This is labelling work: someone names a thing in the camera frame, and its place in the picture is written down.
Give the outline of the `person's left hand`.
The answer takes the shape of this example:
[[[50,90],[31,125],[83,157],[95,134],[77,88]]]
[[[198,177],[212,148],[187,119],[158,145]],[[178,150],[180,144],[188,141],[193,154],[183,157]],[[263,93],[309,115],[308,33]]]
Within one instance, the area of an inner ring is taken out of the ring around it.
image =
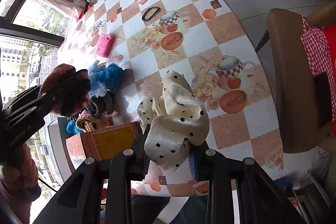
[[[26,143],[20,149],[20,159],[16,167],[1,165],[1,183],[5,190],[23,201],[33,202],[41,195],[38,185],[38,169]]]

